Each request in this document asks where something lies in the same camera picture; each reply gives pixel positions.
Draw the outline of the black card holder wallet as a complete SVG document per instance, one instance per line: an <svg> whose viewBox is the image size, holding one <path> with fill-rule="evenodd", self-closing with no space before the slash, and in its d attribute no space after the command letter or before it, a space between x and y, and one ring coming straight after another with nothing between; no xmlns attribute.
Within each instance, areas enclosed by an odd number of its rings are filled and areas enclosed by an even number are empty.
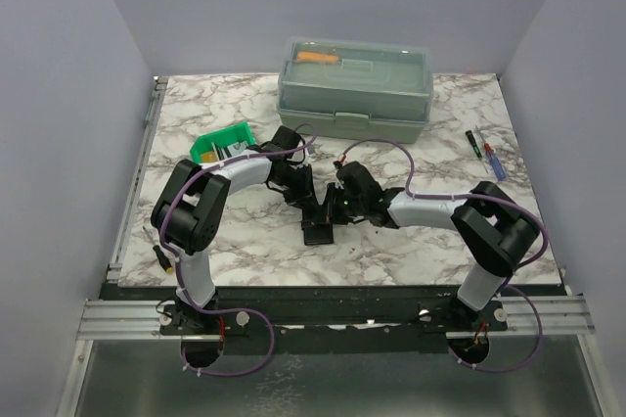
<svg viewBox="0 0 626 417"><path fill-rule="evenodd" d="M334 242L333 224L327 216L304 214L300 225L305 246L324 246Z"/></svg>

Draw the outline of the green plastic bin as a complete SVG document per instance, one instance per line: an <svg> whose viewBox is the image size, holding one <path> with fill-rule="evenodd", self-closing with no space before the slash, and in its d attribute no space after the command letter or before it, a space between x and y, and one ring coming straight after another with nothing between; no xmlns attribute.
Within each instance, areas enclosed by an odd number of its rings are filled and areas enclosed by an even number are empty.
<svg viewBox="0 0 626 417"><path fill-rule="evenodd" d="M248 124L241 122L198 137L190 149L190 155L194 162L201 163L201 153L205 152L211 143L216 143L218 146L226 146L244 141L249 146L255 144L255 138Z"/></svg>

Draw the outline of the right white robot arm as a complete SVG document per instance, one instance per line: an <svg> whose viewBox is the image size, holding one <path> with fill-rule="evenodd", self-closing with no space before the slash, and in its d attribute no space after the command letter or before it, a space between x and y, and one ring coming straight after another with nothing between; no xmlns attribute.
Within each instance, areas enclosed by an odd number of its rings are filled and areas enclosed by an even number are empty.
<svg viewBox="0 0 626 417"><path fill-rule="evenodd" d="M410 195L383 189L358 162L335 163L338 185L329 187L329 222L362 220L378 228L428 227L457 232L475 265L457 291L450 318L469 331L485 319L485 306L510 280L540 235L539 222L496 184L478 183L462 195Z"/></svg>

